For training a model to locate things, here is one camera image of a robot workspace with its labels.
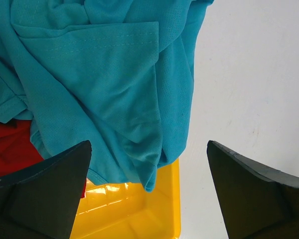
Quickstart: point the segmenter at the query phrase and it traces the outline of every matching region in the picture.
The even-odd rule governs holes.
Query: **yellow container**
[[[179,164],[158,170],[156,187],[95,186],[88,181],[71,239],[177,239],[180,235]]]

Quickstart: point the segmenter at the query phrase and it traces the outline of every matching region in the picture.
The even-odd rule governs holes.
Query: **white surface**
[[[299,0],[215,0],[196,47],[181,239],[227,239],[208,140],[299,176]]]

